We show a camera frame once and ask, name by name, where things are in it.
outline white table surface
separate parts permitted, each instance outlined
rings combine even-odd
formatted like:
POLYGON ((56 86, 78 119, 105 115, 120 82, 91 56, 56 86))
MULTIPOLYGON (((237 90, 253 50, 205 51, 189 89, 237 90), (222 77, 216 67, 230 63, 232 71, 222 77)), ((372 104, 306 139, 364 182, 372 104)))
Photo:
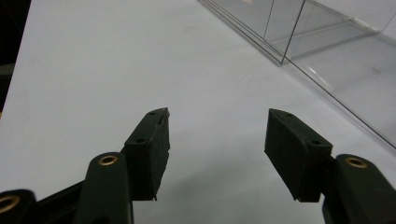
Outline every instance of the white table surface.
POLYGON ((323 223, 321 203, 295 202, 263 152, 271 107, 396 186, 393 149, 197 1, 33 0, 0 119, 0 191, 40 200, 77 183, 165 106, 169 162, 135 223, 323 223))

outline dark background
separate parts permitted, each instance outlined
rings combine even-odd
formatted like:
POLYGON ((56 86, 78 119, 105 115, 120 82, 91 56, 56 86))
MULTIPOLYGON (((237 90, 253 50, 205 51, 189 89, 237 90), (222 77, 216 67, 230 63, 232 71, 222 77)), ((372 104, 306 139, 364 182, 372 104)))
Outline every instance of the dark background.
POLYGON ((0 0, 0 112, 3 111, 31 0, 0 0))

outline transparent wall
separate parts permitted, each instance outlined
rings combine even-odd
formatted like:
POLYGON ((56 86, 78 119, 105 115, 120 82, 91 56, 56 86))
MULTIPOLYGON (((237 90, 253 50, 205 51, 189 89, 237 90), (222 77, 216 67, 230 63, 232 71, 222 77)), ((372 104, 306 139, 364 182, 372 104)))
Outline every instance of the transparent wall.
POLYGON ((396 147, 395 0, 200 0, 396 147))

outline brass insert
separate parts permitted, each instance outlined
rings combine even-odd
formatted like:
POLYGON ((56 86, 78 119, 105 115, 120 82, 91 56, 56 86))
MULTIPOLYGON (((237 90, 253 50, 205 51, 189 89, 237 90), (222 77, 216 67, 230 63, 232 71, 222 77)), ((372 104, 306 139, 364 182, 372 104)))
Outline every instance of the brass insert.
POLYGON ((349 157, 346 158, 346 163, 348 163, 351 166, 357 167, 357 168, 367 168, 367 163, 364 161, 361 161, 359 159, 353 158, 353 157, 349 157))
POLYGON ((114 164, 118 158, 116 156, 105 156, 99 160, 99 164, 101 165, 111 165, 114 164))
POLYGON ((0 198, 0 214, 5 213, 6 211, 15 207, 21 198, 17 195, 7 195, 3 198, 0 198))

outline glass enclosure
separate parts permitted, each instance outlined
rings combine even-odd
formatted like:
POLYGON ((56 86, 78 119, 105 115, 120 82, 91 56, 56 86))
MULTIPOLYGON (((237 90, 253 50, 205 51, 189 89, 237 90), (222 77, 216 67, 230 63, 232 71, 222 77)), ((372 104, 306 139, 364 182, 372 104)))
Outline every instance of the glass enclosure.
POLYGON ((200 0, 396 147, 396 1, 200 0))

